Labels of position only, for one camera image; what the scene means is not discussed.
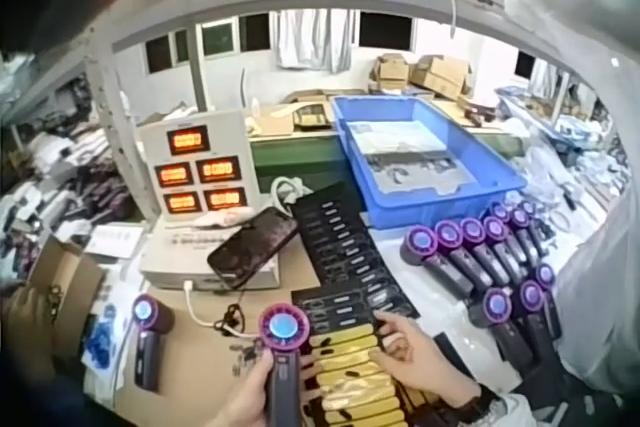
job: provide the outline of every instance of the testing device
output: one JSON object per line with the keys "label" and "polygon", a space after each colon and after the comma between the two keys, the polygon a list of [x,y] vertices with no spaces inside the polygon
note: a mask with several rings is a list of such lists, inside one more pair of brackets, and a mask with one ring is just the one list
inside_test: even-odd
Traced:
{"label": "testing device", "polygon": [[[140,128],[140,139],[162,215],[149,239],[140,272],[155,287],[225,290],[207,264],[209,254],[238,228],[201,230],[193,221],[207,212],[264,206],[240,110],[201,112]],[[280,285],[277,257],[244,286]]]}
{"label": "testing device", "polygon": [[258,208],[260,192],[242,111],[203,112],[140,128],[162,214],[184,221]]}

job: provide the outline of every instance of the hand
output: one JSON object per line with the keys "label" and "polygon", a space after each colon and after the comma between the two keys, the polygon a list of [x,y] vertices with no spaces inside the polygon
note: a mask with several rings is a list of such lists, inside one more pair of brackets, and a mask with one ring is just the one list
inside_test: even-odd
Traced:
{"label": "hand", "polygon": [[53,379],[53,322],[47,299],[33,287],[19,287],[2,304],[2,341],[30,383]]}
{"label": "hand", "polygon": [[[306,355],[300,358],[300,381],[315,377],[319,366],[313,366],[314,357]],[[265,417],[266,382],[273,368],[273,354],[264,350],[256,365],[240,388],[231,395],[224,409],[208,427],[266,427]]]}
{"label": "hand", "polygon": [[407,387],[432,392],[454,409],[480,396],[480,386],[456,369],[418,324],[401,315],[376,312],[385,322],[380,334],[394,334],[387,353],[372,352],[371,360]]}

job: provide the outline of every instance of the white curtain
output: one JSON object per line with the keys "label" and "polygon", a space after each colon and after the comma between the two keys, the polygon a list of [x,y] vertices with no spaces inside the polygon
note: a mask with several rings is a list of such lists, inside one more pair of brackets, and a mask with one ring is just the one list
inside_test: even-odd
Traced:
{"label": "white curtain", "polygon": [[351,67],[355,13],[342,9],[283,10],[272,17],[278,67],[339,73]]}

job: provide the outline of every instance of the window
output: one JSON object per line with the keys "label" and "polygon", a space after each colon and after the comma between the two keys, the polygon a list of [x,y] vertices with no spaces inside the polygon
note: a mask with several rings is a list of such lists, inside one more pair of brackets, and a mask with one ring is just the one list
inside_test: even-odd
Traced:
{"label": "window", "polygon": [[150,74],[173,67],[171,44],[169,43],[168,35],[147,41],[145,49],[147,51],[147,65],[149,66]]}
{"label": "window", "polygon": [[[269,13],[245,15],[201,25],[204,57],[221,54],[253,52],[271,48]],[[145,42],[149,73],[171,69],[189,62],[187,31]]]}
{"label": "window", "polygon": [[533,64],[536,58],[525,54],[524,52],[518,52],[518,60],[516,61],[515,74],[518,77],[524,77],[525,79],[531,79],[531,73],[533,72]]}
{"label": "window", "polygon": [[398,15],[360,13],[360,47],[411,50],[413,19]]}
{"label": "window", "polygon": [[202,24],[202,48],[205,57],[233,52],[233,22]]}
{"label": "window", "polygon": [[271,48],[269,14],[244,15],[240,23],[240,52],[255,52]]}
{"label": "window", "polygon": [[174,35],[176,44],[176,62],[189,62],[189,49],[187,47],[187,31],[179,30]]}

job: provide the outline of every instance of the white sleeve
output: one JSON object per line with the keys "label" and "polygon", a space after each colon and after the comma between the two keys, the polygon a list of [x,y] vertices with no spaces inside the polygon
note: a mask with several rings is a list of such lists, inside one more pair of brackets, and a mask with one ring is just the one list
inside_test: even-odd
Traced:
{"label": "white sleeve", "polygon": [[479,422],[472,424],[473,427],[542,427],[547,424],[538,422],[526,397],[522,395],[509,394],[502,396],[502,400],[506,404],[507,413],[497,419],[480,420]]}

